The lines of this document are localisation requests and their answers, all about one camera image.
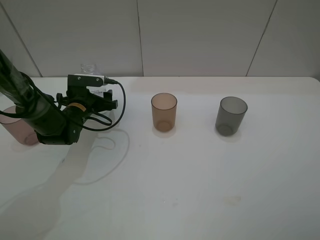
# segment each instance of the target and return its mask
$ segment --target cup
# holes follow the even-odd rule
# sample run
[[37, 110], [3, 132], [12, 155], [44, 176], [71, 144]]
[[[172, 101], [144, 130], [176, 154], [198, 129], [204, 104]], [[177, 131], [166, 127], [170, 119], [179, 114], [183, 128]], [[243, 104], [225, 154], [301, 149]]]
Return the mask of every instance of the cup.
[[151, 99], [153, 126], [160, 132], [170, 131], [176, 123], [178, 100], [170, 93], [158, 93]]
[[[4, 110], [4, 112], [8, 114], [15, 114], [16, 106], [11, 106]], [[31, 146], [39, 142], [35, 130], [21, 118], [12, 118], [0, 115], [0, 123], [19, 143], [23, 145]]]
[[248, 105], [235, 96], [227, 96], [220, 102], [215, 128], [222, 136], [231, 136], [238, 128], [248, 110]]

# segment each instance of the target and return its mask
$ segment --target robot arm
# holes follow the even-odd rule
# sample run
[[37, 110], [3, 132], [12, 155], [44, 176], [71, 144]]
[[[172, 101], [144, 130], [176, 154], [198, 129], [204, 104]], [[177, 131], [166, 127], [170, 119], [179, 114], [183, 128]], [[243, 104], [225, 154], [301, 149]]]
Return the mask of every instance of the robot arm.
[[0, 114], [23, 118], [35, 130], [39, 142], [43, 144], [70, 145], [76, 143], [82, 128], [86, 128], [83, 126], [86, 120], [95, 119], [90, 117], [92, 114], [103, 117], [99, 112], [116, 109], [118, 101], [112, 100], [111, 90], [104, 92], [103, 97], [100, 97], [90, 93], [86, 88], [87, 86], [100, 87], [105, 84], [120, 83], [104, 76], [68, 75], [66, 96], [63, 97], [61, 93], [57, 94], [59, 104], [57, 107], [54, 104], [54, 98], [41, 92], [32, 80], [26, 74], [19, 72], [0, 50], [0, 92], [16, 105], [16, 114], [1, 111]]

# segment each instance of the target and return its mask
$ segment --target stain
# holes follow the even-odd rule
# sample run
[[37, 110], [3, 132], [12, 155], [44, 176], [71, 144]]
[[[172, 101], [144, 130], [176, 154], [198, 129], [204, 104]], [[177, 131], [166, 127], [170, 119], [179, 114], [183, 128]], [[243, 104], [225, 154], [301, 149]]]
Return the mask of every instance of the stain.
[[238, 206], [241, 202], [241, 196], [225, 196], [223, 202], [228, 206]]

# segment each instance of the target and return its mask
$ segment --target wire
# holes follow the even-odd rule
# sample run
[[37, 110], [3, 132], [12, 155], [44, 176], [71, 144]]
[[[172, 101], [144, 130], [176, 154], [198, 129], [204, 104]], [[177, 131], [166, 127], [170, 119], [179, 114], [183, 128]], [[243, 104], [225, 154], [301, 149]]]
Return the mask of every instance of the wire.
[[92, 111], [93, 114], [103, 118], [103, 119], [106, 119], [107, 121], [109, 122], [105, 122], [105, 121], [101, 121], [100, 119], [96, 118], [96, 117], [92, 117], [92, 116], [87, 116], [85, 119], [90, 119], [90, 120], [94, 120], [100, 124], [103, 124], [103, 125], [106, 125], [106, 126], [111, 126], [112, 125], [112, 120], [111, 118], [99, 113], [99, 112], [95, 112], [95, 111]]
[[121, 111], [121, 114], [120, 114], [120, 117], [118, 118], [118, 120], [111, 126], [109, 127], [106, 127], [106, 128], [101, 128], [101, 129], [96, 129], [96, 128], [91, 128], [91, 127], [87, 127], [87, 126], [84, 126], [83, 124], [79, 124], [77, 123], [76, 121], [74, 121], [72, 118], [70, 118], [69, 116], [67, 116], [63, 111], [61, 111], [53, 101], [51, 101], [46, 94], [44, 94], [39, 88], [36, 87], [36, 85], [34, 84], [34, 82], [32, 81], [32, 79], [26, 75], [25, 73], [21, 72], [21, 74], [29, 81], [30, 85], [33, 87], [33, 89], [35, 91], [37, 91], [39, 93], [40, 96], [42, 96], [45, 100], [48, 101], [48, 103], [53, 107], [55, 108], [66, 120], [72, 122], [73, 124], [75, 124], [76, 126], [78, 127], [81, 127], [83, 129], [86, 129], [86, 130], [89, 130], [89, 131], [93, 131], [93, 132], [103, 132], [103, 131], [107, 131], [109, 129], [112, 129], [113, 127], [115, 127], [119, 122], [120, 120], [123, 118], [124, 116], [124, 113], [125, 113], [125, 110], [126, 110], [126, 92], [125, 92], [125, 89], [124, 87], [122, 86], [122, 84], [116, 80], [113, 80], [113, 79], [109, 79], [110, 80], [110, 83], [111, 84], [118, 84], [122, 90], [122, 94], [123, 94], [123, 107], [122, 107], [122, 111]]
[[36, 103], [37, 98], [36, 98], [35, 89], [34, 89], [33, 86], [32, 86], [32, 90], [33, 90], [33, 100], [32, 100], [32, 102], [30, 103], [29, 106], [23, 108], [22, 112], [20, 112], [20, 113], [8, 113], [8, 112], [0, 111], [0, 114], [4, 115], [6, 117], [9, 117], [9, 118], [13, 118], [13, 119], [22, 119], [22, 118], [25, 118], [26, 116], [28, 116], [29, 114], [33, 113], [33, 111], [36, 108], [36, 104], [35, 103]]

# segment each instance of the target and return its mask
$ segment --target dark gray cup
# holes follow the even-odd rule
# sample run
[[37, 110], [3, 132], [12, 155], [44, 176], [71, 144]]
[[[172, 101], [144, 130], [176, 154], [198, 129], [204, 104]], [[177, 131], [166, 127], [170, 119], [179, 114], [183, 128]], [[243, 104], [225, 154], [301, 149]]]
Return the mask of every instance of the dark gray cup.
[[231, 136], [238, 128], [248, 110], [248, 105], [235, 96], [227, 96], [220, 102], [215, 128], [222, 136]]

